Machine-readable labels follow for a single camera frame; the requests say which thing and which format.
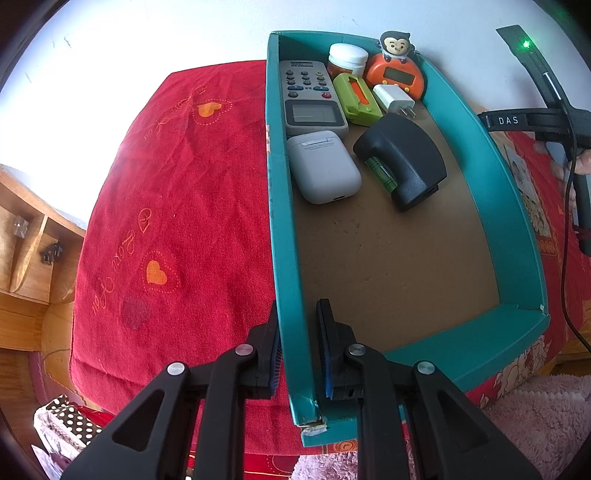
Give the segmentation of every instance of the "remote control screen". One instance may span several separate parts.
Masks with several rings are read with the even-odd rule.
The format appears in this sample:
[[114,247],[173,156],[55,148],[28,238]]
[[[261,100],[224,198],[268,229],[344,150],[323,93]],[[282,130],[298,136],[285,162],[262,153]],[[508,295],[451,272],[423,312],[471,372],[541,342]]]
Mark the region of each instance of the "remote control screen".
[[335,111],[331,105],[298,105],[292,106],[294,120],[296,122],[327,122],[335,123]]

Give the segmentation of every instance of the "remote control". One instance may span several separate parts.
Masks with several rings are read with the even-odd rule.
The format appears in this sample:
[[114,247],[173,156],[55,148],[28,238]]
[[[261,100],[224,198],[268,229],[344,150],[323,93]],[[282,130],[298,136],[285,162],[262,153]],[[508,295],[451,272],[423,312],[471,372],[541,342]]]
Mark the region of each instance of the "remote control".
[[329,130],[344,138],[349,125],[321,61],[279,62],[287,135]]

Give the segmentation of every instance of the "polka dot fabric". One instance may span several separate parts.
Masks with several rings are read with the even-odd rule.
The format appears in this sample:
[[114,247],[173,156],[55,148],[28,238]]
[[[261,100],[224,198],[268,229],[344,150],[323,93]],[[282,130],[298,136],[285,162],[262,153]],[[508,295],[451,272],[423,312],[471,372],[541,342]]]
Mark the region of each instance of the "polka dot fabric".
[[71,403],[66,395],[60,395],[49,402],[46,409],[71,432],[73,436],[88,445],[102,432],[102,427],[90,421],[78,411],[78,406]]

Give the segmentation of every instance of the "white wall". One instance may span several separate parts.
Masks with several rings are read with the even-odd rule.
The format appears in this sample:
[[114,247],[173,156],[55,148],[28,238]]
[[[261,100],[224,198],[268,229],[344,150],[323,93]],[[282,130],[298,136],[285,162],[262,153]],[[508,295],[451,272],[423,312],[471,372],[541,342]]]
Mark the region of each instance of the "white wall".
[[487,108],[543,106],[495,32],[516,23],[571,103],[591,109],[591,72],[531,0],[70,0],[0,94],[0,162],[31,176],[55,207],[88,220],[121,139],[166,75],[264,59],[272,30],[409,31],[466,99]]

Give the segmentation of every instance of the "green tape dispenser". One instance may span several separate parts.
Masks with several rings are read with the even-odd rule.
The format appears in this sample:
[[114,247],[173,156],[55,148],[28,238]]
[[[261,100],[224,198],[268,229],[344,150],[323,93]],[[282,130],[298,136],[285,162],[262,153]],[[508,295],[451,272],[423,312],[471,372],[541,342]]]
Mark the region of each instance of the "green tape dispenser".
[[371,90],[361,77],[341,73],[334,79],[333,86],[345,117],[351,123],[369,127],[382,117]]

